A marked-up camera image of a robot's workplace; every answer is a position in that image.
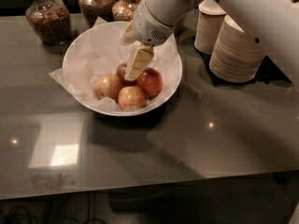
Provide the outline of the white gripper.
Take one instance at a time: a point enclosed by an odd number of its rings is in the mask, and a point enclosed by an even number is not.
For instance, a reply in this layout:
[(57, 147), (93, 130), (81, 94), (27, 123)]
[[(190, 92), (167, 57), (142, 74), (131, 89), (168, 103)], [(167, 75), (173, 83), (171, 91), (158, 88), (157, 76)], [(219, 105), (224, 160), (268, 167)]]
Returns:
[(174, 30), (174, 19), (169, 12), (158, 6), (156, 2), (141, 0), (135, 11), (133, 23), (130, 22), (126, 27), (120, 44), (129, 46), (137, 40), (145, 45), (133, 47), (124, 78), (135, 81), (153, 59), (153, 47), (162, 45)]

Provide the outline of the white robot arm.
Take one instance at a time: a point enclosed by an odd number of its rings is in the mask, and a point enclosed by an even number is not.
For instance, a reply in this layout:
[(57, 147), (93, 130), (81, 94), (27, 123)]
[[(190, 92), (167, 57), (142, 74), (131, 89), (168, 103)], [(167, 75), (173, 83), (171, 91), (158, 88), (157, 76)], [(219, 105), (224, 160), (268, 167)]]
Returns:
[[(152, 46), (174, 32), (180, 15), (203, 0), (141, 0), (129, 36)], [(213, 0), (295, 86), (299, 86), (299, 0)]]

